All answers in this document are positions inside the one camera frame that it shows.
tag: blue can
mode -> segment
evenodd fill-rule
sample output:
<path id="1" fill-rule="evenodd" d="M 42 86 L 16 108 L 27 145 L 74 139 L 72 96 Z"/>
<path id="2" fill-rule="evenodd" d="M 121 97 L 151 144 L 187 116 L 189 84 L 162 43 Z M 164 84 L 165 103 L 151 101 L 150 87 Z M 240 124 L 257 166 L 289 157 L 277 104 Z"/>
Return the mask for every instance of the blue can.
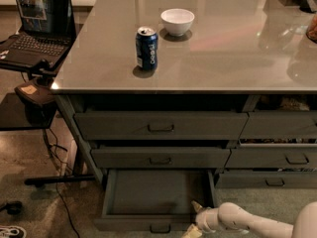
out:
<path id="1" fill-rule="evenodd" d="M 158 67 L 158 34 L 149 27 L 141 27 L 136 35 L 138 66 L 144 70 Z"/>

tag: laptop screen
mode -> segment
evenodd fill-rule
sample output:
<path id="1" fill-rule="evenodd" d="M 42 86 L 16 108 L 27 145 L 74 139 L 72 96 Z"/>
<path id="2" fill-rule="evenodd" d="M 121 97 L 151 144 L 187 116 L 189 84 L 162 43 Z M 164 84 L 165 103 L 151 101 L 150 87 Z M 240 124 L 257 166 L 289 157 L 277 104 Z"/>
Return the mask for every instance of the laptop screen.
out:
<path id="1" fill-rule="evenodd" d="M 73 36 L 71 0 L 16 1 L 24 31 Z"/>

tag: laptop keyboard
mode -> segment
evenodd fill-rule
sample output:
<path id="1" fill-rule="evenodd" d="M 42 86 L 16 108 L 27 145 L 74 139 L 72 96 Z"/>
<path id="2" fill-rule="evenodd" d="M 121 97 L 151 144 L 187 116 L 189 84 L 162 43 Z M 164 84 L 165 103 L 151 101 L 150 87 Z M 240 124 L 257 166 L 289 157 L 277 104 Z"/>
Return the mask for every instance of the laptop keyboard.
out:
<path id="1" fill-rule="evenodd" d="M 70 40 L 49 39 L 22 35 L 11 48 L 17 50 L 42 53 L 50 56 L 59 56 L 64 48 L 69 47 Z"/>

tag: can top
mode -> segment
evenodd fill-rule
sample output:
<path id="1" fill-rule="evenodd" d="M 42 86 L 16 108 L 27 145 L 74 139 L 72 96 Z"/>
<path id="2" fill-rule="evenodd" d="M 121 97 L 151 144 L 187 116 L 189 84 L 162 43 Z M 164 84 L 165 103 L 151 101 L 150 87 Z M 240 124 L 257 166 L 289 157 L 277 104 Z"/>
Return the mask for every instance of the can top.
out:
<path id="1" fill-rule="evenodd" d="M 152 36 L 156 31 L 150 27 L 141 27 L 138 29 L 138 34 L 142 36 Z"/>

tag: drawer handle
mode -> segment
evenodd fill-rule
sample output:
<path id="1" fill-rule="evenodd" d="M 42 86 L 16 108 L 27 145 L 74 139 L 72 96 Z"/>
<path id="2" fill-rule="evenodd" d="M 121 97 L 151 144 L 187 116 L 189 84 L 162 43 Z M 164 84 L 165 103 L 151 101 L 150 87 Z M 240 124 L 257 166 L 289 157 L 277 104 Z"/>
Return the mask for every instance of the drawer handle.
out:
<path id="1" fill-rule="evenodd" d="M 151 124 L 148 125 L 148 131 L 151 133 L 169 133 L 174 131 L 175 126 L 172 124 L 166 129 L 154 129 Z"/>
<path id="2" fill-rule="evenodd" d="M 161 161 L 153 161 L 152 158 L 150 158 L 150 164 L 151 165 L 170 165 L 171 164 L 171 158 L 167 158 Z"/>
<path id="3" fill-rule="evenodd" d="M 265 180 L 265 183 L 266 183 L 267 186 L 285 186 L 284 180 L 281 179 L 280 181 L 281 181 L 281 183 L 269 183 L 269 182 L 267 181 L 267 179 L 266 179 L 266 180 Z"/>
<path id="4" fill-rule="evenodd" d="M 293 162 L 293 161 L 290 161 L 288 157 L 286 157 L 286 161 L 291 165 L 307 165 L 307 164 L 309 164 L 309 160 L 306 156 L 305 156 L 305 161 L 303 161 L 303 162 Z"/>
<path id="5" fill-rule="evenodd" d="M 152 225 L 150 225 L 150 232 L 153 233 L 153 234 L 168 234 L 170 233 L 170 224 L 168 224 L 168 227 L 167 227 L 167 230 L 166 231 L 154 231 Z"/>

